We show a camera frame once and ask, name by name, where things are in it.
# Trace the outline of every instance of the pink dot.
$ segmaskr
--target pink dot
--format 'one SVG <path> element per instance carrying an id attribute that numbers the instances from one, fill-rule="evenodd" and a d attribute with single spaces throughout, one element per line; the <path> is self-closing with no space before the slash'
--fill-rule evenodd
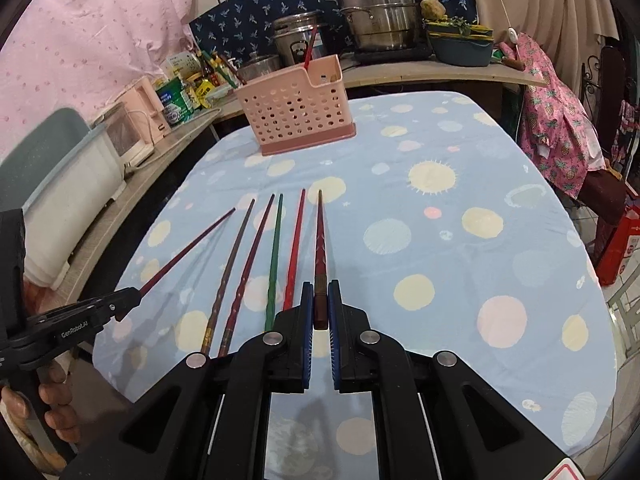
<path id="1" fill-rule="evenodd" d="M 515 345 L 527 327 L 524 305 L 511 296 L 495 296 L 484 302 L 478 313 L 478 332 L 493 348 Z"/>
<path id="2" fill-rule="evenodd" d="M 436 220 L 442 216 L 442 211 L 437 207 L 428 207 L 424 210 L 424 215 L 430 220 Z"/>

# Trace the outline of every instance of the wooden countertop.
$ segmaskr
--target wooden countertop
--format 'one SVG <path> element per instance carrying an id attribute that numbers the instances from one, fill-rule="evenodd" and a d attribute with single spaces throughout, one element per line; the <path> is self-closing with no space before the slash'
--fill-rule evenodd
<path id="1" fill-rule="evenodd" d="M 76 252 L 70 261 L 70 269 L 58 290 L 53 292 L 46 289 L 39 307 L 41 312 L 78 300 L 89 276 L 98 263 L 98 259 L 102 256 L 127 215 L 131 213 L 160 174 L 184 151 L 193 139 L 212 123 L 215 117 L 216 113 L 213 110 L 203 112 L 187 123 L 174 128 L 169 135 L 156 144 L 156 150 L 151 155 L 151 158 L 161 154 L 165 155 L 152 162 L 146 168 L 131 175 L 127 179 L 127 186 L 121 195 L 107 205 L 94 223 L 89 226 L 78 247 L 76 247 Z"/>
<path id="2" fill-rule="evenodd" d="M 417 82 L 437 82 L 452 80 L 495 81 L 505 84 L 545 86 L 538 78 L 525 72 L 518 72 L 504 65 L 491 64 L 487 67 L 464 68 L 437 61 L 412 61 L 357 66 L 343 71 L 347 88 L 363 86 L 402 84 Z M 188 123 L 178 126 L 170 135 L 156 144 L 152 156 L 166 153 L 160 159 L 127 179 L 127 187 L 113 203 L 109 204 L 87 229 L 70 262 L 62 284 L 57 291 L 46 290 L 40 302 L 40 311 L 45 312 L 57 306 L 78 300 L 98 259 L 116 234 L 125 218 L 148 191 L 160 174 L 180 153 L 211 123 L 243 115 L 242 107 L 235 98 L 221 106 L 216 115 L 204 112 Z"/>
<path id="3" fill-rule="evenodd" d="M 463 67 L 439 61 L 407 61 L 355 66 L 343 70 L 342 76 L 345 88 L 438 81 L 495 81 L 504 84 L 546 86 L 542 79 L 528 72 L 518 72 L 501 64 Z M 222 112 L 214 123 L 243 114 L 240 103 L 233 98 L 222 105 Z"/>

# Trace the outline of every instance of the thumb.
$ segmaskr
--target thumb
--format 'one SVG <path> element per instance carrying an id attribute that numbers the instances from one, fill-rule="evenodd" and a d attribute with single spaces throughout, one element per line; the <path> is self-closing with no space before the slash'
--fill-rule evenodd
<path id="1" fill-rule="evenodd" d="M 4 401 L 4 405 L 11 415 L 11 418 L 18 422 L 20 420 L 25 420 L 29 416 L 29 409 L 27 407 L 27 403 L 24 402 L 24 399 L 15 393 L 11 388 L 5 386 L 2 389 L 2 400 Z"/>

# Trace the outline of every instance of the beige curtain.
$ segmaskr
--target beige curtain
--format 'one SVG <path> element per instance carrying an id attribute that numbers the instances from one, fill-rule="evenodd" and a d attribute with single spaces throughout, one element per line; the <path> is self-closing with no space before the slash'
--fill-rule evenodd
<path id="1" fill-rule="evenodd" d="M 503 0 L 511 27 L 529 34 L 551 58 L 558 77 L 575 94 L 580 67 L 600 52 L 602 36 L 618 37 L 609 0 Z M 509 27 L 500 0 L 476 0 L 479 21 L 506 38 Z"/>

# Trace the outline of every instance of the stainless steel pot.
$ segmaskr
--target stainless steel pot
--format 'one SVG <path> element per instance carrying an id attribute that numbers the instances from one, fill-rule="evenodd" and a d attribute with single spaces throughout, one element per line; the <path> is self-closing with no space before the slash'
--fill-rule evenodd
<path id="1" fill-rule="evenodd" d="M 327 25 L 321 23 L 321 20 L 322 12 L 318 10 L 274 20 L 273 40 L 285 66 L 293 66 L 305 60 L 306 48 L 311 41 L 314 26 L 318 27 L 318 33 L 312 47 L 311 59 L 327 55 L 324 46 L 324 31 Z"/>
<path id="2" fill-rule="evenodd" d="M 238 73 L 247 81 L 257 77 L 276 72 L 282 68 L 280 56 L 274 54 L 258 56 L 257 52 L 251 53 L 251 59 L 238 69 Z"/>
<path id="3" fill-rule="evenodd" d="M 420 31 L 415 0 L 337 0 L 360 50 L 412 47 Z"/>

